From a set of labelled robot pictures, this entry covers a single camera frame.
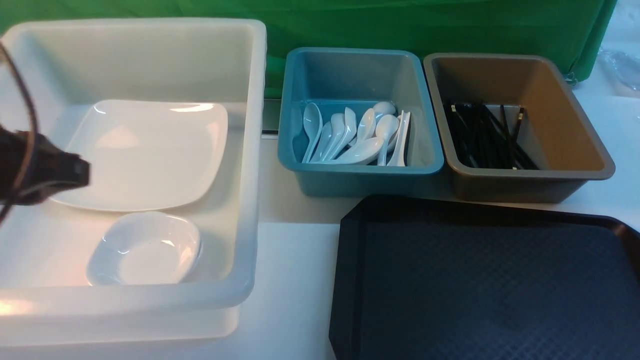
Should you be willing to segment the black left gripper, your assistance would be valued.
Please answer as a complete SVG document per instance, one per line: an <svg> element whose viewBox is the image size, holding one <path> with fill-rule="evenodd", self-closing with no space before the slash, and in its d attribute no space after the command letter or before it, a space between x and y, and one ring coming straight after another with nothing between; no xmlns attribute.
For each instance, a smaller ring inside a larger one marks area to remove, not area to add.
<svg viewBox="0 0 640 360"><path fill-rule="evenodd" d="M15 177L25 157L27 132L0 130L0 199L9 199ZM38 134L30 177L22 183L16 205L32 206L64 191L89 186L91 164L77 153L64 152L43 134Z"/></svg>

